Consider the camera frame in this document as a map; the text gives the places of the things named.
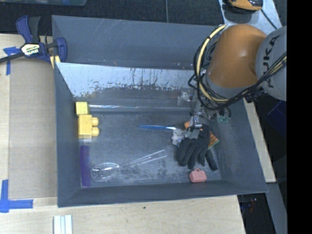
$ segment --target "wooden surface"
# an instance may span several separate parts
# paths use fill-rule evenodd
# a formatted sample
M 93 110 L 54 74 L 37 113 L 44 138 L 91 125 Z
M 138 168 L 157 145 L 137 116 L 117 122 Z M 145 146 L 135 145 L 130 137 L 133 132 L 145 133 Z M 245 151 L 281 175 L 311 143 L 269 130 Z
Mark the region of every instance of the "wooden surface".
M 19 35 L 0 34 L 0 57 L 4 57 L 4 47 L 21 46 L 23 39 Z M 15 61 L 19 65 L 31 65 L 31 62 Z M 5 75 L 6 63 L 0 64 L 0 180 L 9 177 L 12 163 L 20 162 L 9 159 L 9 122 L 10 122 L 10 76 Z M 267 182 L 275 182 L 275 176 L 268 156 L 261 127 L 256 117 L 254 105 L 246 104 L 252 133 L 255 136 L 261 165 Z M 19 159 L 27 160 L 27 154 Z M 55 160 L 41 156 L 36 162 L 55 166 Z M 33 163 L 32 174 L 36 169 L 42 169 Z M 17 173 L 23 179 L 28 176 L 23 169 L 11 169 L 10 173 Z M 55 186 L 42 180 L 41 176 L 31 178 L 43 188 L 50 188 L 51 195 Z M 162 201 L 148 203 L 131 203 L 101 206 L 86 206 L 72 208 L 57 208 L 55 196 L 40 196 L 46 194 L 40 191 L 40 186 L 33 188 L 34 208 L 25 210 L 10 210 L 7 214 L 0 214 L 0 234 L 44 234 L 52 233 L 53 216 L 72 215 L 74 234 L 90 233 L 210 233 L 210 234 L 244 234 L 242 216 L 237 197 L 222 196 L 198 198 L 177 201 Z

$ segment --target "blue tape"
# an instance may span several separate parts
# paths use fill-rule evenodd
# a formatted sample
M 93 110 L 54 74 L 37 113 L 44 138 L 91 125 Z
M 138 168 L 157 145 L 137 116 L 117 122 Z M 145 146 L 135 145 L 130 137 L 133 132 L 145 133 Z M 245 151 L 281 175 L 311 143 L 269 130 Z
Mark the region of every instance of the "blue tape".
M 33 199 L 8 199 L 9 180 L 2 181 L 1 198 L 0 198 L 0 213 L 8 213 L 10 209 L 32 209 Z
M 9 48 L 4 48 L 3 51 L 8 55 L 12 54 L 18 54 L 21 52 L 21 50 L 17 47 L 9 47 Z M 8 76 L 11 73 L 11 61 L 7 61 L 6 63 L 6 75 Z

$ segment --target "black cable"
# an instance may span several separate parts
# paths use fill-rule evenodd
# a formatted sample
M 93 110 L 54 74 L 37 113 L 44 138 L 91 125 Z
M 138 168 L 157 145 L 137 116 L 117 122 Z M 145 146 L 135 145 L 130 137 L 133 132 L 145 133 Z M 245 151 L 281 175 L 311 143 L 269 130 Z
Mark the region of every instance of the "black cable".
M 270 18 L 268 17 L 268 15 L 263 11 L 263 9 L 261 9 L 262 14 L 264 15 L 264 17 L 269 21 L 270 25 L 273 26 L 274 29 L 277 29 L 277 27 L 274 25 L 274 23 L 270 20 Z

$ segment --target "pink object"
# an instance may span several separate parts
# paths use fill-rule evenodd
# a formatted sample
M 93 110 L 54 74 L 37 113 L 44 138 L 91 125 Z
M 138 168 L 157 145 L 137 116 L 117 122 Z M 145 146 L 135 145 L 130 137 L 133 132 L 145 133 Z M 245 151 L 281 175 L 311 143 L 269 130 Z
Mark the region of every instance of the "pink object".
M 191 171 L 190 179 L 193 183 L 204 182 L 207 179 L 207 176 L 204 171 L 196 168 L 195 170 Z

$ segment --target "purple object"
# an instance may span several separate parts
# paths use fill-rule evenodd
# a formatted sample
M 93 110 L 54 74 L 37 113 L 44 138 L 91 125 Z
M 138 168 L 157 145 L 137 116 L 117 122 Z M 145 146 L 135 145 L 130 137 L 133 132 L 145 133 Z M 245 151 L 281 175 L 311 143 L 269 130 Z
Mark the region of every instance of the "purple object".
M 91 187 L 90 147 L 80 146 L 80 177 L 83 187 Z

